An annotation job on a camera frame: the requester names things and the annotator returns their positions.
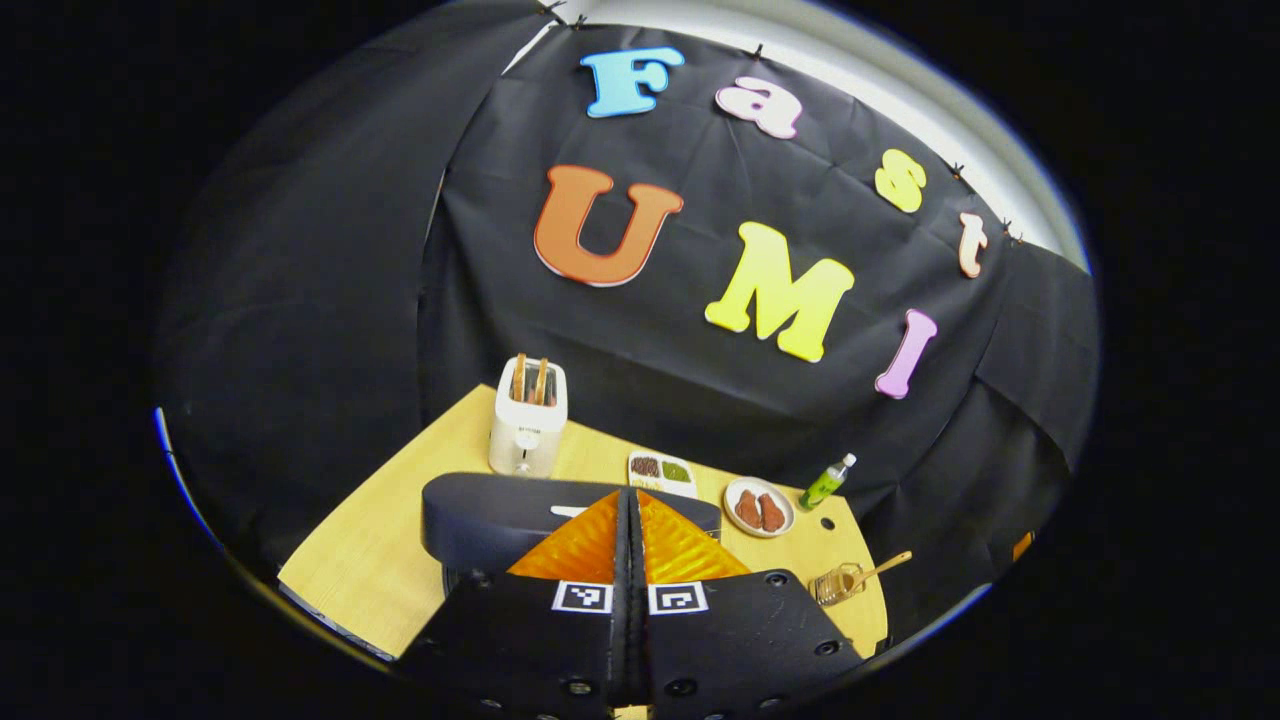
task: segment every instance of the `food tray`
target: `food tray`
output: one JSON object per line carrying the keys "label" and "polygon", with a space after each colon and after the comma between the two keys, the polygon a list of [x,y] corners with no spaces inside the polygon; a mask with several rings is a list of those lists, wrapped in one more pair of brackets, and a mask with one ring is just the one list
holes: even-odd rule
{"label": "food tray", "polygon": [[[652,477],[636,471],[636,460],[640,460],[641,462],[652,460],[653,464],[657,465],[658,475],[662,477]],[[681,474],[689,479],[678,479],[678,475]],[[689,462],[685,462],[678,457],[658,452],[649,452],[644,450],[632,452],[627,457],[627,483],[637,488],[669,492],[672,495],[692,497],[694,500],[698,498],[698,479],[694,478],[694,470],[689,466]]]}

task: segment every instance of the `plate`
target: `plate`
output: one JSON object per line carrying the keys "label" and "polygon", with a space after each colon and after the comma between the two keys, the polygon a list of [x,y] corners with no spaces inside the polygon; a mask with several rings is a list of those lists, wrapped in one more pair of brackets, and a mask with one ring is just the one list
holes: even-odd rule
{"label": "plate", "polygon": [[[755,497],[760,497],[765,493],[773,497],[773,502],[777,503],[778,510],[781,510],[782,515],[786,518],[782,521],[781,528],[773,530],[772,533],[756,529],[748,525],[741,518],[739,518],[737,512],[733,512],[733,507],[737,506],[737,501],[742,497],[742,491],[745,489],[755,493]],[[787,496],[782,495],[782,491],[780,491],[773,483],[762,480],[760,478],[737,478],[731,482],[728,487],[724,488],[724,512],[728,514],[728,519],[732,520],[740,530],[758,538],[776,538],[785,534],[791,529],[791,525],[795,525],[796,523],[796,511],[795,507],[791,506],[791,501],[787,500]]]}

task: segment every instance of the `white plate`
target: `white plate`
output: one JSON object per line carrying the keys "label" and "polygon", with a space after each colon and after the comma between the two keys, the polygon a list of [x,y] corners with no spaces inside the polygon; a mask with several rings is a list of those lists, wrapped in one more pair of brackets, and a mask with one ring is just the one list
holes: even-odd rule
{"label": "white plate", "polygon": [[[649,475],[641,475],[631,470],[631,461],[636,457],[653,457],[658,461],[658,471],[662,473],[662,464],[671,462],[672,465],[680,465],[684,468],[685,474],[689,475],[689,482],[681,480],[668,480],[667,478],[650,478]],[[672,495],[680,495],[684,497],[691,497],[698,500],[698,478],[694,477],[694,469],[689,466],[689,462],[678,457],[672,457],[671,455],[662,455],[660,452],[648,452],[644,450],[636,450],[627,457],[627,483],[637,488],[655,489],[660,492],[669,492]]]}
{"label": "white plate", "polygon": [[[737,516],[737,512],[733,512],[733,507],[742,497],[742,491],[745,489],[755,493],[755,497],[760,497],[762,495],[769,495],[773,497],[773,502],[777,503],[778,510],[781,510],[782,515],[786,518],[782,521],[781,528],[768,533],[763,529],[748,525],[741,518]],[[796,511],[795,507],[791,507],[791,501],[787,500],[787,496],[782,495],[782,491],[774,487],[773,483],[762,480],[760,478],[739,478],[730,483],[728,487],[724,488],[724,512],[728,514],[728,519],[732,520],[740,530],[758,538],[776,538],[790,530],[791,525],[795,525],[796,523]]]}

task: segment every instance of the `white wall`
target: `white wall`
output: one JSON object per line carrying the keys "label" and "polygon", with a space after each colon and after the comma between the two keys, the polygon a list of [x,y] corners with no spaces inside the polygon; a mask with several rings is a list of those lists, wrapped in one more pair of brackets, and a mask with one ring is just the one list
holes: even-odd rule
{"label": "white wall", "polygon": [[965,90],[851,18],[800,0],[568,0],[556,13],[570,23],[584,14],[590,23],[669,29],[749,51],[763,42],[764,56],[858,97],[963,164],[992,211],[1012,220],[1014,236],[1088,270],[1079,229],[1027,147]]}

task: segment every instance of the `bottle label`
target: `bottle label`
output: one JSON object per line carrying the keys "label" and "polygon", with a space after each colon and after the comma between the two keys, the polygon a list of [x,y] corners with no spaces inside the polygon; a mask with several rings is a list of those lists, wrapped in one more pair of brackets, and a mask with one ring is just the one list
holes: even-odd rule
{"label": "bottle label", "polygon": [[823,473],[820,478],[805,491],[804,497],[800,498],[800,503],[806,507],[813,507],[822,502],[828,495],[836,492],[844,483],[842,478],[833,478],[829,473]]}

